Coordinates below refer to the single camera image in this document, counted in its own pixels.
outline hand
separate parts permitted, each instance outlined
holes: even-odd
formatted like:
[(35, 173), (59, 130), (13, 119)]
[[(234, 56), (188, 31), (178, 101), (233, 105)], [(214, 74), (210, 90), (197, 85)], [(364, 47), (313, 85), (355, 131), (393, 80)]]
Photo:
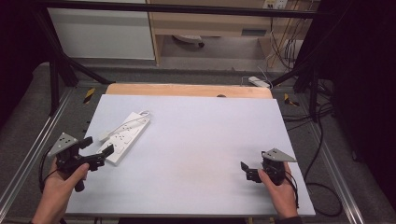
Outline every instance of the hand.
[[(291, 174), (291, 170), (287, 162), (284, 162), (285, 170)], [(283, 183), (279, 186), (275, 185), (267, 173), (263, 169), (259, 169), (259, 176), (265, 187), (271, 194), (271, 200), (274, 204), (274, 208), (277, 211), (279, 219), (288, 217), (297, 217), (297, 207), (294, 198), (294, 190), (287, 180), (283, 180)]]
[[(56, 171), (50, 175), (47, 178), (43, 196), (35, 211), (32, 222), (35, 224), (59, 223), (64, 216), (74, 186), (80, 179), (86, 178), (89, 167), (90, 165), (88, 163), (82, 164), (70, 176), (60, 171)], [(57, 166), (54, 160), (49, 173), (56, 169)]]

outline power strip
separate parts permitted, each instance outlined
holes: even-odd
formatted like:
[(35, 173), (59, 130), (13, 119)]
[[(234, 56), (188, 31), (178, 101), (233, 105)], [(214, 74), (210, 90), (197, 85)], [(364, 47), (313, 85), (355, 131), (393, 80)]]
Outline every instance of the power strip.
[(248, 81), (258, 87), (268, 88), (270, 85), (257, 77), (250, 77)]
[(101, 153), (102, 150), (108, 146), (113, 145), (114, 153), (106, 158), (108, 162), (117, 166), (125, 157), (132, 145), (142, 135), (142, 133), (149, 126), (149, 118), (132, 112), (128, 118), (123, 122), (124, 125), (119, 127), (121, 131), (113, 133), (108, 140), (106, 140), (97, 151)]

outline white tabletop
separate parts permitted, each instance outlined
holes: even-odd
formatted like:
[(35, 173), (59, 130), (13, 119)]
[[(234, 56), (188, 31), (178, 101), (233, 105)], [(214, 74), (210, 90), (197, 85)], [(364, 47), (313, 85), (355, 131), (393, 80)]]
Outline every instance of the white tabletop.
[[(243, 161), (260, 168), (261, 151), (294, 152), (276, 100), (103, 95), (86, 136), (117, 128), (149, 110), (150, 125), (117, 166), (89, 172), (67, 213), (118, 217), (253, 217), (275, 215), (264, 184), (246, 180)], [(300, 168), (290, 163), (300, 216), (313, 216)]]

